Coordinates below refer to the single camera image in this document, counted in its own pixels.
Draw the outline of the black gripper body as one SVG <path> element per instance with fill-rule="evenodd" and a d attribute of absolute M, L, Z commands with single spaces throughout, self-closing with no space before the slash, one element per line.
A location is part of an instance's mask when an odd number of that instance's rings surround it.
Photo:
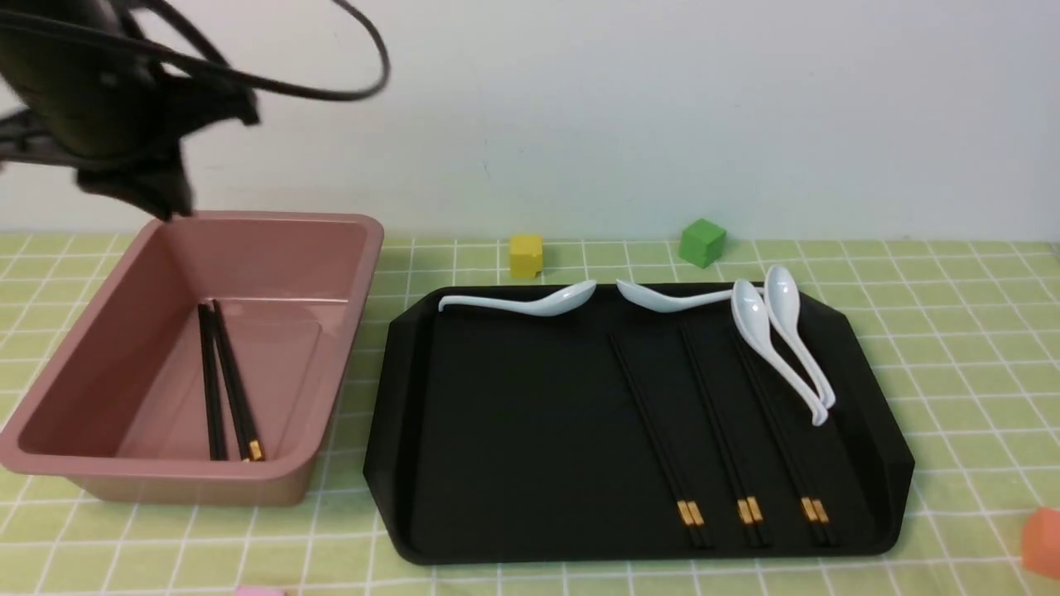
<path fill-rule="evenodd" d="M 155 58 L 2 27 L 2 78 L 22 110 L 2 118 L 2 159 L 91 173 L 181 172 L 190 133 L 260 122 L 252 90 L 177 76 Z"/>

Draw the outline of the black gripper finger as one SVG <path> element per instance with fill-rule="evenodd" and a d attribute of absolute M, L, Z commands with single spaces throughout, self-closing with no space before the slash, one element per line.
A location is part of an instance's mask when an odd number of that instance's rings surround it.
<path fill-rule="evenodd" d="M 195 212 L 193 192 L 180 157 L 106 171 L 78 170 L 76 185 L 87 194 L 128 204 L 155 220 L 189 218 Z"/>

